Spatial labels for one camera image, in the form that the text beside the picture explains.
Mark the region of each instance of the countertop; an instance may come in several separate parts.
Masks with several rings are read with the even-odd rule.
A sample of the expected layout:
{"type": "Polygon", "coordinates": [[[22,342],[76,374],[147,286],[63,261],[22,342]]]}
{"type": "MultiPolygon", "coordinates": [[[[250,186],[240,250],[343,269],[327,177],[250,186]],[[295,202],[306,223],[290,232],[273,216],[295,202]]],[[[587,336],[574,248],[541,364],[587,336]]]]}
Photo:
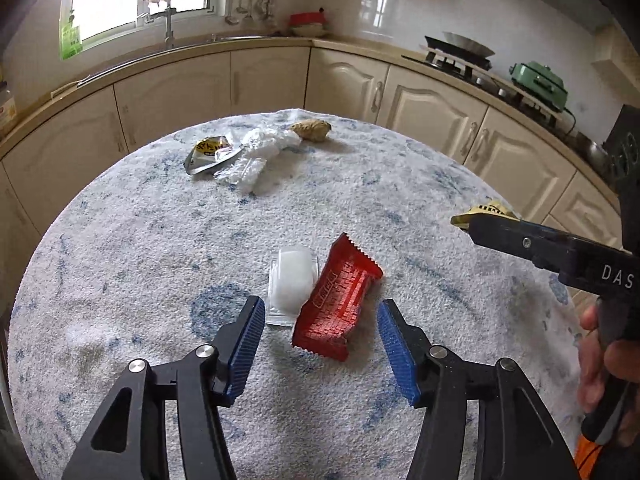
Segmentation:
{"type": "MultiPolygon", "coordinates": [[[[278,248],[304,245],[323,265],[341,232],[385,276],[364,302],[344,363],[292,348],[288,329],[265,327],[244,395],[221,410],[238,478],[406,476],[424,412],[396,387],[376,331],[382,298],[463,359],[515,359],[572,448],[580,421],[573,305],[554,274],[477,247],[449,224],[488,198],[500,200],[420,142],[304,110],[192,126],[127,155],[53,222],[16,298],[9,380],[40,478],[60,478],[130,360],[184,357],[248,295],[265,297],[278,248]],[[327,142],[282,152],[247,196],[185,174],[184,157],[203,137],[263,124],[283,130],[309,117],[333,125],[327,142]]],[[[170,471],[181,479],[176,421],[169,409],[170,471]]],[[[471,409],[469,434],[477,424],[471,409]]],[[[461,478],[470,480],[471,436],[466,449],[461,478]]]]}
{"type": "Polygon", "coordinates": [[[607,201],[618,213],[620,212],[620,204],[616,194],[591,169],[591,167],[560,139],[545,130],[542,126],[528,118],[526,115],[509,106],[501,99],[492,96],[491,94],[488,94],[487,92],[484,92],[483,90],[478,89],[458,78],[434,68],[402,58],[402,55],[406,55],[415,57],[416,59],[421,59],[424,57],[424,53],[413,52],[411,50],[391,46],[385,43],[359,40],[356,38],[333,38],[328,40],[316,40],[311,38],[260,38],[256,40],[217,41],[197,46],[178,48],[157,54],[156,56],[128,63],[122,68],[105,73],[103,76],[96,78],[80,88],[71,88],[62,92],[62,94],[28,115],[28,117],[24,118],[5,139],[0,141],[0,158],[7,154],[9,150],[11,150],[12,147],[20,142],[20,140],[25,136],[59,111],[80,99],[87,97],[89,94],[110,86],[121,79],[167,63],[192,57],[206,56],[208,54],[216,54],[232,50],[263,48],[270,46],[316,46],[319,48],[328,48],[331,50],[338,50],[340,52],[347,52],[349,54],[356,54],[358,56],[370,57],[421,73],[462,90],[463,92],[487,103],[489,106],[500,110],[505,115],[534,132],[547,144],[551,145],[556,151],[561,153],[564,158],[571,162],[578,171],[580,171],[598,189],[598,191],[602,193],[602,195],[604,195],[607,201]]]}

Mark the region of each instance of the faucet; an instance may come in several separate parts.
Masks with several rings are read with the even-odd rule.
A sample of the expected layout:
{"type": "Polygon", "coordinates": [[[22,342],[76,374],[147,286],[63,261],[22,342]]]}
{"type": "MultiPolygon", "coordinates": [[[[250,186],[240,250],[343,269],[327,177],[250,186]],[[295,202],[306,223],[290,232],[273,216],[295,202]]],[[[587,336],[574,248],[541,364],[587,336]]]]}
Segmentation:
{"type": "Polygon", "coordinates": [[[167,7],[165,10],[161,12],[155,12],[153,14],[147,12],[143,12],[138,15],[138,18],[144,18],[145,23],[153,23],[156,18],[160,18],[164,16],[166,19],[166,32],[164,34],[164,49],[171,50],[174,47],[174,30],[171,26],[171,17],[178,12],[178,9],[175,7],[167,7]]]}

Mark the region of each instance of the cabinet handle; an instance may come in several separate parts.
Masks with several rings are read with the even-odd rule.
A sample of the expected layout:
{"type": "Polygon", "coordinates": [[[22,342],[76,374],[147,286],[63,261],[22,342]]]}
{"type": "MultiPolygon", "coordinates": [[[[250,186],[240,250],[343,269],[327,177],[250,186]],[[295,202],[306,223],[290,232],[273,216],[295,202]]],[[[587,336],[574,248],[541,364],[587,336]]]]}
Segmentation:
{"type": "Polygon", "coordinates": [[[482,147],[486,144],[487,140],[489,139],[489,130],[487,130],[486,128],[484,130],[482,130],[482,133],[480,134],[480,141],[478,142],[478,149],[476,150],[476,152],[471,156],[471,160],[472,161],[476,161],[478,160],[478,158],[480,158],[480,156],[482,155],[482,147]]]}
{"type": "Polygon", "coordinates": [[[8,189],[4,190],[4,194],[6,195],[7,203],[13,206],[13,210],[16,218],[20,221],[22,225],[25,225],[25,226],[28,225],[29,220],[22,215],[22,211],[20,211],[20,205],[17,197],[12,195],[11,191],[9,191],[8,189]]]}
{"type": "Polygon", "coordinates": [[[376,92],[373,94],[373,102],[371,103],[371,111],[373,113],[380,110],[380,105],[382,104],[382,81],[378,81],[376,85],[376,92]]]}
{"type": "Polygon", "coordinates": [[[474,140],[476,140],[476,133],[478,132],[478,123],[473,122],[471,123],[471,130],[469,131],[469,138],[466,140],[465,145],[462,146],[462,149],[460,150],[460,155],[465,156],[469,150],[471,149],[471,145],[473,144],[474,140]]]}
{"type": "Polygon", "coordinates": [[[236,70],[234,72],[234,104],[237,105],[240,102],[240,73],[236,70]]]}
{"type": "Polygon", "coordinates": [[[120,133],[122,132],[122,128],[120,126],[120,120],[116,116],[116,114],[111,114],[111,123],[113,123],[113,137],[116,140],[116,144],[118,145],[118,152],[122,153],[125,151],[124,146],[122,145],[122,141],[120,140],[120,133]]]}
{"type": "Polygon", "coordinates": [[[122,114],[120,115],[120,122],[122,123],[122,133],[125,137],[129,137],[129,143],[131,146],[135,146],[137,144],[136,142],[136,136],[134,134],[134,130],[135,127],[130,126],[129,128],[126,127],[126,124],[129,122],[127,121],[127,115],[129,114],[129,106],[128,105],[124,105],[122,107],[122,114]],[[124,131],[129,129],[129,133],[125,134],[124,131]]]}

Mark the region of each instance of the finger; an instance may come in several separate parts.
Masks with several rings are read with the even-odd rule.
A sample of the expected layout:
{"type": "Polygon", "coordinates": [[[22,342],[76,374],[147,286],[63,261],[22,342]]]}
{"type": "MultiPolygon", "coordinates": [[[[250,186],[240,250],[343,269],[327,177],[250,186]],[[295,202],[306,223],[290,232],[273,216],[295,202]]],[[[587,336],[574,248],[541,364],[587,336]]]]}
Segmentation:
{"type": "Polygon", "coordinates": [[[580,384],[578,403],[590,413],[597,406],[604,393],[604,355],[598,340],[598,331],[591,332],[580,342],[580,384]]]}
{"type": "Polygon", "coordinates": [[[640,434],[640,391],[636,393],[634,405],[622,418],[618,429],[618,443],[623,447],[631,446],[640,434]]]}
{"type": "Polygon", "coordinates": [[[604,354],[604,365],[617,378],[640,383],[640,342],[614,341],[604,354]]]}
{"type": "Polygon", "coordinates": [[[600,347],[598,331],[588,333],[580,341],[578,347],[578,362],[580,363],[580,379],[593,380],[604,366],[604,353],[600,347]]]}
{"type": "Polygon", "coordinates": [[[598,403],[604,395],[606,377],[606,373],[602,372],[589,382],[580,382],[578,404],[585,413],[591,413],[598,407],[598,403]]]}
{"type": "Polygon", "coordinates": [[[587,309],[582,313],[582,315],[580,316],[580,326],[588,332],[597,329],[598,313],[596,311],[595,305],[587,307],[587,309]]]}

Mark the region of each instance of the white tile backsplash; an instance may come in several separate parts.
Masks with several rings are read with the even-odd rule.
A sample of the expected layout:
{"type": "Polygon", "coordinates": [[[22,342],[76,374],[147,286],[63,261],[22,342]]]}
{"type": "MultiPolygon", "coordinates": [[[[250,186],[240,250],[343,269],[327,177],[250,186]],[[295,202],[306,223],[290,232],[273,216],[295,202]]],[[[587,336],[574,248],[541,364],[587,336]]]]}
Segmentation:
{"type": "Polygon", "coordinates": [[[516,62],[549,65],[568,89],[567,107],[578,128],[603,142],[622,99],[591,66],[594,37],[541,0],[280,0],[280,12],[325,9],[335,34],[383,41],[419,51],[424,36],[444,39],[451,31],[496,52],[494,72],[510,78],[516,62]]]}

